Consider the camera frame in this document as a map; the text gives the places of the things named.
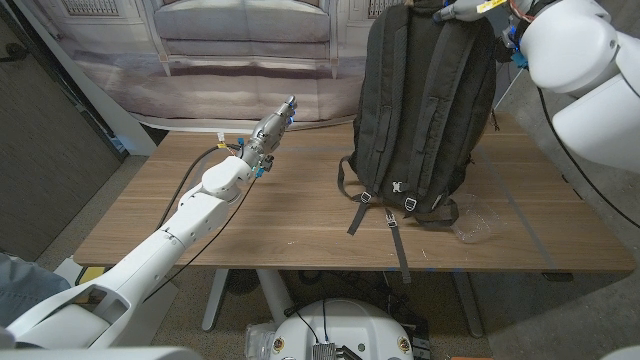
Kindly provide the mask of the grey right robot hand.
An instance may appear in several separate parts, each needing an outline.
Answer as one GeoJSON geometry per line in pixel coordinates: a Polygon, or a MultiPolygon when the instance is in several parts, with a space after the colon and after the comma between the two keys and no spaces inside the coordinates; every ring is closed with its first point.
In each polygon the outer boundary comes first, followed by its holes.
{"type": "Polygon", "coordinates": [[[489,13],[500,10],[507,17],[512,10],[507,0],[449,0],[432,15],[436,23],[450,20],[472,22],[486,17],[489,13]]]}

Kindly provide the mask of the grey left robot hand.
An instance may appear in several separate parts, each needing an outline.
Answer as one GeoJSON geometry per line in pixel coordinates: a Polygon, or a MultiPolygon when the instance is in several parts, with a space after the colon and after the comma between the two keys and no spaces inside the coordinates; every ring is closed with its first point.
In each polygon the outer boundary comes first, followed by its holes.
{"type": "Polygon", "coordinates": [[[280,145],[286,129],[294,122],[296,109],[296,97],[290,95],[273,113],[256,124],[238,157],[251,168],[261,164],[280,145]]]}

